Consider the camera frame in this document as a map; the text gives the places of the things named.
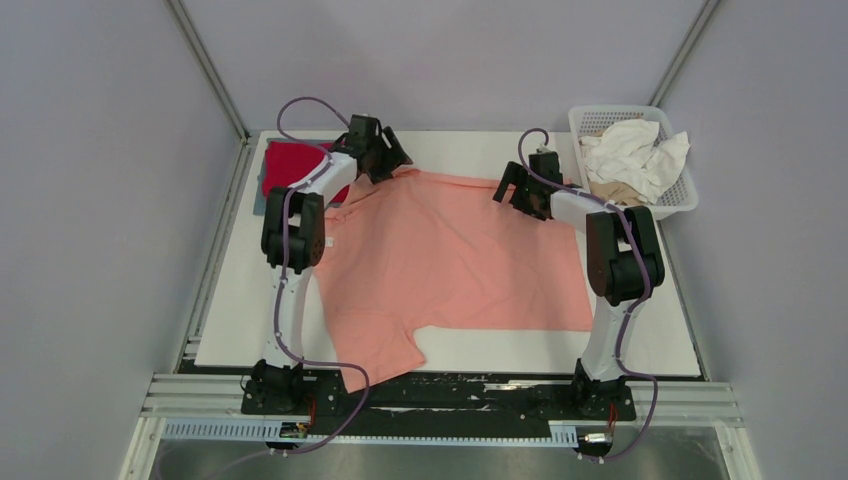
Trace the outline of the salmon pink t-shirt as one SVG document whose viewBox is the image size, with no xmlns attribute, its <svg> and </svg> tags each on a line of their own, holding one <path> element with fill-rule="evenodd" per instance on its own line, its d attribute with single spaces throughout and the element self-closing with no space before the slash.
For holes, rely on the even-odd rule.
<svg viewBox="0 0 848 480">
<path fill-rule="evenodd" d="M 591 330 L 574 229 L 496 202 L 496 186 L 406 169 L 326 212 L 314 274 L 349 392 L 424 365 L 424 327 Z"/>
</svg>

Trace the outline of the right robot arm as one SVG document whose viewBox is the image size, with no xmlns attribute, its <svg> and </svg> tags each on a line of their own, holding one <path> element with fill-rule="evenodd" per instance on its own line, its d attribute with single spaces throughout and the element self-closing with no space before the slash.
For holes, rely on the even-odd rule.
<svg viewBox="0 0 848 480">
<path fill-rule="evenodd" d="M 645 206 L 619 207 L 576 185 L 564 185 L 559 156 L 539 150 L 505 167 L 493 199 L 537 220 L 555 220 L 586 240 L 586 275 L 596 296 L 593 326 L 571 383 L 543 396 L 544 418 L 632 417 L 626 384 L 636 372 L 624 358 L 629 327 L 665 279 L 654 220 Z"/>
</svg>

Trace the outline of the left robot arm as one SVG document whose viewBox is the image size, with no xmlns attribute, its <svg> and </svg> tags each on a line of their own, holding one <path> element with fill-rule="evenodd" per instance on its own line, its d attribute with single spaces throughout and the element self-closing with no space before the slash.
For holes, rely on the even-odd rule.
<svg viewBox="0 0 848 480">
<path fill-rule="evenodd" d="M 297 412 L 306 399 L 302 327 L 309 282 L 326 248 L 328 201 L 361 176 L 380 183 L 411 162 L 393 130 L 367 115 L 352 116 L 328 146 L 301 143 L 318 150 L 321 160 L 266 198 L 260 248 L 277 279 L 266 346 L 245 393 L 249 403 L 282 414 Z"/>
</svg>

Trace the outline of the beige crumpled t-shirt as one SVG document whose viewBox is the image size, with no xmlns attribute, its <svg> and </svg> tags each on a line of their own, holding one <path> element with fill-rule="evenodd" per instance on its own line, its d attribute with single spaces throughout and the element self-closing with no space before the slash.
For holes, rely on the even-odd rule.
<svg viewBox="0 0 848 480">
<path fill-rule="evenodd" d="M 645 198 L 632 186 L 624 182 L 589 182 L 590 192 L 605 202 L 626 207 L 645 205 Z"/>
</svg>

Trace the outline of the white crumpled t-shirt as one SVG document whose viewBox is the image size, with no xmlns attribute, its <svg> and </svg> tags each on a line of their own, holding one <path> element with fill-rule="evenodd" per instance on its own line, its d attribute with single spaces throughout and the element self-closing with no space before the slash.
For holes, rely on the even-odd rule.
<svg viewBox="0 0 848 480">
<path fill-rule="evenodd" d="M 690 150 L 687 133 L 660 140 L 660 127 L 656 121 L 629 119 L 579 137 L 589 191 L 590 181 L 624 182 L 645 198 L 645 205 L 656 205 L 679 179 Z"/>
</svg>

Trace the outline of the white plastic laundry basket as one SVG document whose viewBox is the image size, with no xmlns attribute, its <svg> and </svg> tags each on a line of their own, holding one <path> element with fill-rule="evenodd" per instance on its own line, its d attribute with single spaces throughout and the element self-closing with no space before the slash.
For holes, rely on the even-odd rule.
<svg viewBox="0 0 848 480">
<path fill-rule="evenodd" d="M 660 140 L 666 140 L 676 133 L 666 114 L 656 108 L 642 105 L 587 105 L 573 107 L 568 112 L 569 125 L 573 135 L 574 152 L 578 165 L 580 183 L 588 188 L 588 178 L 584 170 L 583 158 L 578 145 L 578 138 L 604 131 L 616 122 L 629 119 L 656 121 L 661 124 Z M 698 205 L 698 195 L 686 163 L 677 182 L 656 205 L 646 205 L 651 208 L 654 218 L 661 220 L 678 212 L 691 211 Z"/>
</svg>

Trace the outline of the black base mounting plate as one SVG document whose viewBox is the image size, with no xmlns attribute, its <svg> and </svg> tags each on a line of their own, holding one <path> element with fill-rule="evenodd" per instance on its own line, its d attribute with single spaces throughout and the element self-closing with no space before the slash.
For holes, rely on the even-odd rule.
<svg viewBox="0 0 848 480">
<path fill-rule="evenodd" d="M 566 387 L 572 374 L 506 374 L 412 372 L 378 383 L 369 390 L 346 391 L 343 370 L 305 367 L 306 398 L 289 414 L 274 413 L 245 397 L 253 367 L 199 367 L 186 361 L 186 374 L 237 376 L 242 392 L 240 411 L 247 415 L 305 415 L 312 434 L 339 431 L 345 435 L 438 435 L 504 438 L 540 437 L 552 420 L 600 422 L 609 426 L 636 417 L 616 415 L 605 420 L 544 418 L 539 405 L 546 394 Z"/>
</svg>

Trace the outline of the aluminium frame rail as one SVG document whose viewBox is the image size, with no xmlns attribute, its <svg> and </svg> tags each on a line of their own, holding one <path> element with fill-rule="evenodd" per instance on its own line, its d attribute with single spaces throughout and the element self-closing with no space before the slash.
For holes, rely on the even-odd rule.
<svg viewBox="0 0 848 480">
<path fill-rule="evenodd" d="M 142 404 L 134 436 L 119 473 L 122 479 L 141 479 L 151 473 L 154 451 L 163 440 L 165 422 L 199 418 L 293 422 L 292 415 L 241 413 L 240 379 L 232 375 L 156 374 Z M 711 427 L 732 479 L 761 476 L 731 386 L 721 382 L 662 381 L 631 385 L 637 417 L 652 417 L 655 427 Z M 578 420 L 552 420 L 549 425 L 580 426 Z"/>
</svg>

